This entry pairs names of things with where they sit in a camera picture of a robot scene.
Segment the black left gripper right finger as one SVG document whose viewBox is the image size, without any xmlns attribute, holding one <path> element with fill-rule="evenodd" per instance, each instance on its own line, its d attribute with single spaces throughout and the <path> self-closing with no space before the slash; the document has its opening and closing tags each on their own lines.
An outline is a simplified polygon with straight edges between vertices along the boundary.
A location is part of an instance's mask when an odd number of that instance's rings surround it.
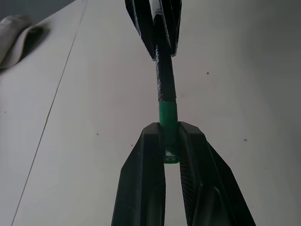
<svg viewBox="0 0 301 226">
<path fill-rule="evenodd" d="M 236 179 L 204 133 L 179 123 L 180 174 L 188 226 L 256 226 Z"/>
</svg>

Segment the green marker cap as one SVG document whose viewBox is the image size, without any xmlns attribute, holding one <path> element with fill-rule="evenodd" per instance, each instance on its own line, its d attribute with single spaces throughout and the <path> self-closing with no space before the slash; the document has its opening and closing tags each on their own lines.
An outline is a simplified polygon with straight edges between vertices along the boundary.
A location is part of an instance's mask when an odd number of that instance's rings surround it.
<svg viewBox="0 0 301 226">
<path fill-rule="evenodd" d="M 179 162 L 177 104 L 171 101 L 159 102 L 159 123 L 163 134 L 164 163 Z"/>
</svg>

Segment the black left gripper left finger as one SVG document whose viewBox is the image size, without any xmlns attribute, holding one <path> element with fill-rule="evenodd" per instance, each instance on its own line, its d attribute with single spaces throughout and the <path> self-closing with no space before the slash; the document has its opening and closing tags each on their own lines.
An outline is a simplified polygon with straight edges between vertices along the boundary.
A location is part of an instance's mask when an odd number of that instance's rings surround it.
<svg viewBox="0 0 301 226">
<path fill-rule="evenodd" d="M 145 127 L 121 168 L 111 226 L 164 226 L 166 179 L 160 124 Z"/>
</svg>

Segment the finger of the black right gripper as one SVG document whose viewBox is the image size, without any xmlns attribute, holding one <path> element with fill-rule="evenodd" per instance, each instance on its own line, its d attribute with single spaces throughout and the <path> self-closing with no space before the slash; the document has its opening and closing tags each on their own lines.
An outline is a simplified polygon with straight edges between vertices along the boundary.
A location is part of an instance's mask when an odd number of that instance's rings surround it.
<svg viewBox="0 0 301 226">
<path fill-rule="evenodd" d="M 155 60 L 155 36 L 149 0 L 125 0 L 127 12 L 150 57 Z"/>
<path fill-rule="evenodd" d="M 179 40 L 182 0 L 160 0 L 160 7 L 170 54 L 174 57 Z"/>
</svg>

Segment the black marker pen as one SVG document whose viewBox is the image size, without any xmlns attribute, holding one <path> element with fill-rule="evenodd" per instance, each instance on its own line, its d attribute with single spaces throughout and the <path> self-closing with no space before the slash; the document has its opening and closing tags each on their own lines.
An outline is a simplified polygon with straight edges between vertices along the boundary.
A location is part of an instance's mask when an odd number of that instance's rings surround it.
<svg viewBox="0 0 301 226">
<path fill-rule="evenodd" d="M 153 22 L 155 35 L 155 63 L 159 102 L 176 102 L 176 91 L 170 47 L 164 26 L 160 0 L 153 0 Z"/>
</svg>

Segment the grey folded cloth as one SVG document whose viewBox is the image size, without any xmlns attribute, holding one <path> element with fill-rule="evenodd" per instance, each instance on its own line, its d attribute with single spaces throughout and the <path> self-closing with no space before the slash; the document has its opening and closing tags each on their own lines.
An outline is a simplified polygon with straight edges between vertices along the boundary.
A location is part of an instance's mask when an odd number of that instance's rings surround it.
<svg viewBox="0 0 301 226">
<path fill-rule="evenodd" d="M 24 52 L 44 32 L 41 25 L 33 25 L 27 15 L 11 15 L 0 21 L 0 70 L 16 65 Z"/>
</svg>

